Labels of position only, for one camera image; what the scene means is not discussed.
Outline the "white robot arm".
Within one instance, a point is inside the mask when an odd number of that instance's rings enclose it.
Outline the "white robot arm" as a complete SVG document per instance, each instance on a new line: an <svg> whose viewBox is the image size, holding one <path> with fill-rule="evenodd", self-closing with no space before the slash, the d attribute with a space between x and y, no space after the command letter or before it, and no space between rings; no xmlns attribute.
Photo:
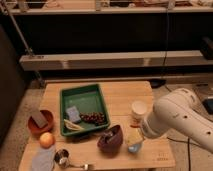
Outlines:
<svg viewBox="0 0 213 171"><path fill-rule="evenodd" d="M151 110L145 102L134 101L131 104L132 117L136 120L141 140L159 138L172 128L213 153L213 122L195 111L197 104L196 94L186 88L160 97Z"/></svg>

